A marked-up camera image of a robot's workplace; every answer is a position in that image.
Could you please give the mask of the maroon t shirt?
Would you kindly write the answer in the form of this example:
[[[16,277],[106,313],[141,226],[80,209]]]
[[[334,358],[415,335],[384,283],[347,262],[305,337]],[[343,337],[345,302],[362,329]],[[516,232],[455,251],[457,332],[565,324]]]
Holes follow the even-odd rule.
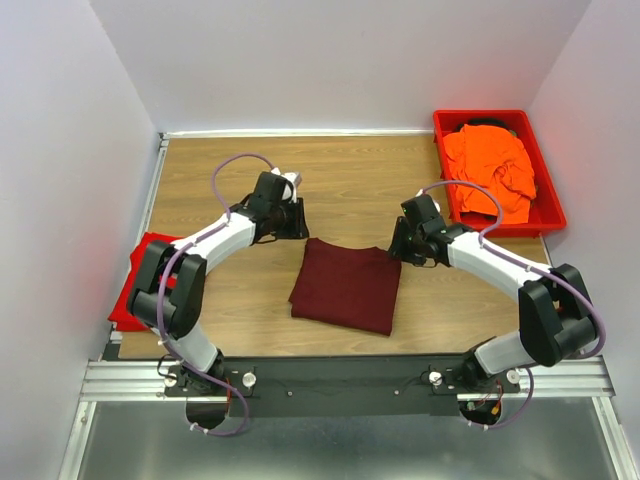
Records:
[[[388,337],[402,264],[377,247],[306,242],[289,296],[291,316]]]

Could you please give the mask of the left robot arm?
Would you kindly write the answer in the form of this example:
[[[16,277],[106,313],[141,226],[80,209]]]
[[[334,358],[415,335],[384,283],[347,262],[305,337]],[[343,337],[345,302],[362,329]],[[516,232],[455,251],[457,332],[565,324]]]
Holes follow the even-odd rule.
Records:
[[[199,322],[206,277],[229,256],[267,236],[308,238],[300,183],[298,172],[262,172],[254,190],[216,222],[171,243],[154,240],[143,250],[126,309],[183,362],[188,384],[201,395],[225,383],[224,356]]]

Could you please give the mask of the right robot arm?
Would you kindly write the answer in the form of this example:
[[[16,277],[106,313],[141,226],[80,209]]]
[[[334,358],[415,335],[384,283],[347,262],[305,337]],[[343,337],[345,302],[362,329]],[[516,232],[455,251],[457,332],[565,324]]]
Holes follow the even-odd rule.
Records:
[[[552,367],[586,357],[589,345],[603,346],[602,321],[575,267],[531,262],[465,224],[446,224],[429,195],[407,200],[401,209],[388,250],[391,257],[414,266],[433,261],[465,271],[517,304],[517,330],[473,347],[455,367],[467,389],[480,392],[508,370]]]

